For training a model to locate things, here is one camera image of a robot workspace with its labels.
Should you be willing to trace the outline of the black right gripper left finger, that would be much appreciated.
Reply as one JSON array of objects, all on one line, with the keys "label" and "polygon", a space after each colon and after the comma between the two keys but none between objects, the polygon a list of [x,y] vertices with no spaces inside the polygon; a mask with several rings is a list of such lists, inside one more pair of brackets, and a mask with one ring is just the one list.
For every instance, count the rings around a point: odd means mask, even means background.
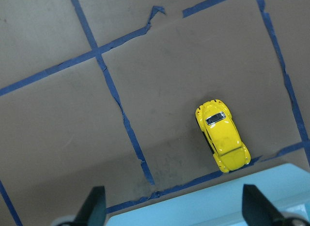
[{"label": "black right gripper left finger", "polygon": [[106,220],[104,186],[93,187],[72,222],[73,226],[103,226]]}]

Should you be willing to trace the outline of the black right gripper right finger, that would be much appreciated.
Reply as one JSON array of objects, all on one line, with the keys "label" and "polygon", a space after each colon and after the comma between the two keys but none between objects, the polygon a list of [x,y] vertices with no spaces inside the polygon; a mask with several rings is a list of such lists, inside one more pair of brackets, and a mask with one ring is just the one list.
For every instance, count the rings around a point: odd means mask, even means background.
[{"label": "black right gripper right finger", "polygon": [[285,217],[252,184],[244,184],[242,215],[248,226],[284,226]]}]

